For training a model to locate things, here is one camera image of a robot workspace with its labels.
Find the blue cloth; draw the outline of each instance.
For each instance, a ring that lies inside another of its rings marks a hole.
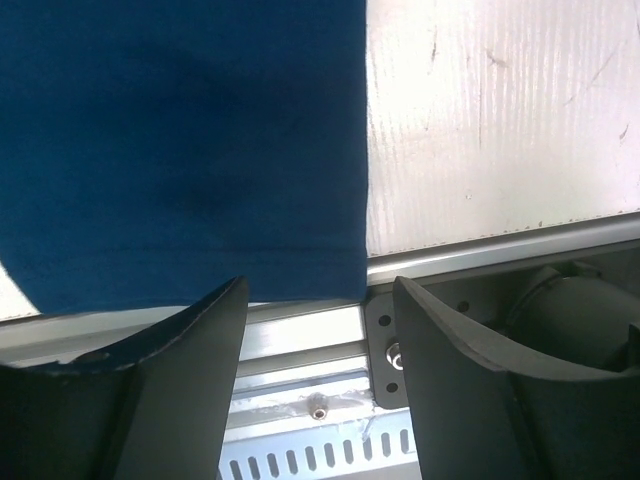
[[[0,42],[0,262],[41,311],[364,295],[364,0],[4,1]]]

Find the scratched tabletop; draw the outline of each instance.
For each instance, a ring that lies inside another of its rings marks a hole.
[[[368,0],[369,254],[640,210],[639,11]]]

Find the round hole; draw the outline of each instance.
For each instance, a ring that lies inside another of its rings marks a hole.
[[[460,313],[464,313],[464,312],[468,311],[469,310],[469,302],[467,302],[466,300],[461,301],[458,304],[457,309],[458,309],[458,311]]]
[[[315,418],[316,420],[322,420],[326,416],[327,416],[327,412],[325,412],[321,408],[313,412],[313,418]]]

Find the silver screw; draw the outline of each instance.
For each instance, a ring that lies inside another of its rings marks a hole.
[[[398,343],[392,344],[387,348],[387,361],[396,370],[402,370],[402,357],[400,356],[400,345]]]

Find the dark blue fabric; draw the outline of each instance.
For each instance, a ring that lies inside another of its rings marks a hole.
[[[0,262],[46,313],[360,298],[364,0],[0,2]]]

